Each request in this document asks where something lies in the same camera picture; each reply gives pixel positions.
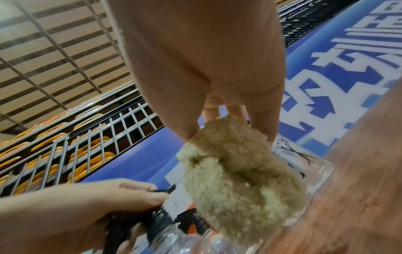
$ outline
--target brown wood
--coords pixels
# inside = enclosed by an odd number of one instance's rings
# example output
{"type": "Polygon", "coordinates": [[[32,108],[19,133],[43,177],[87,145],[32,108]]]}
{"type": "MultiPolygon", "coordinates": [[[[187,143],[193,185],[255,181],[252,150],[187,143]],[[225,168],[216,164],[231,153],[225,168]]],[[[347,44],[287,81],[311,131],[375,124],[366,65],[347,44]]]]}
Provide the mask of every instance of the brown wood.
{"type": "Polygon", "coordinates": [[[329,152],[335,171],[263,254],[402,253],[402,82],[329,152]]]}

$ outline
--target fuzzy wash mitt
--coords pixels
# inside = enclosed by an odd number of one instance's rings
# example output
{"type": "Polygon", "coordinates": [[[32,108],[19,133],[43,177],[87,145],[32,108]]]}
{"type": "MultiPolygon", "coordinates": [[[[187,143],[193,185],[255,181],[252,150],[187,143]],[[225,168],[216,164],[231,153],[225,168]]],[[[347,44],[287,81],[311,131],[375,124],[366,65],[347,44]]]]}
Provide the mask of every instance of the fuzzy wash mitt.
{"type": "Polygon", "coordinates": [[[177,158],[197,211],[233,242],[266,240],[307,205],[300,175],[270,151],[266,135],[234,118],[207,123],[177,158]]]}

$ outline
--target sponge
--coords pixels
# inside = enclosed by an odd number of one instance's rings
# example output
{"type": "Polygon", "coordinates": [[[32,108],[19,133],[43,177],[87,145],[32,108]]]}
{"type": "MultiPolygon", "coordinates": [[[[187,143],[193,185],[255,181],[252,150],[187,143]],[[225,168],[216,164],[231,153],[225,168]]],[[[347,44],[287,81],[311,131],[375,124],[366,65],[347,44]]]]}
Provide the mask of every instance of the sponge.
{"type": "Polygon", "coordinates": [[[308,202],[300,175],[268,138],[230,116],[205,124],[177,154],[197,211],[235,243],[267,240],[308,202]]]}

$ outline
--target human hand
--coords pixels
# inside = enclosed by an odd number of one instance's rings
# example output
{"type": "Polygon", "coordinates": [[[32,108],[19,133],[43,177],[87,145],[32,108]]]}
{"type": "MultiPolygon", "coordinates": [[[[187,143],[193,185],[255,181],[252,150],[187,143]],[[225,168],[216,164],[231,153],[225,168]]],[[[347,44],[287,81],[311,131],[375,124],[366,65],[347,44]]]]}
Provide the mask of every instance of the human hand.
{"type": "MultiPolygon", "coordinates": [[[[156,186],[118,179],[65,184],[0,199],[0,246],[10,254],[79,254],[102,249],[107,221],[114,211],[142,212],[161,205],[168,194],[156,186]]],[[[129,253],[141,225],[118,254],[129,253]]]]}
{"type": "Polygon", "coordinates": [[[220,105],[274,141],[285,46],[274,1],[103,0],[136,86],[186,142],[220,105]]]}

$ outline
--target blue sign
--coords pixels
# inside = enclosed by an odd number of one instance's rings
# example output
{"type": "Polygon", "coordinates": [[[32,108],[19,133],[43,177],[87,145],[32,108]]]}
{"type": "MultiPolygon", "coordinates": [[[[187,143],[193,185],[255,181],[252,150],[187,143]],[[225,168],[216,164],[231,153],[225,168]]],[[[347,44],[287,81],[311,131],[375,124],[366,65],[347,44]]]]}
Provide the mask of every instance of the blue sign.
{"type": "Polygon", "coordinates": [[[402,1],[361,0],[287,56],[279,133],[320,156],[402,72],[402,1]]]}

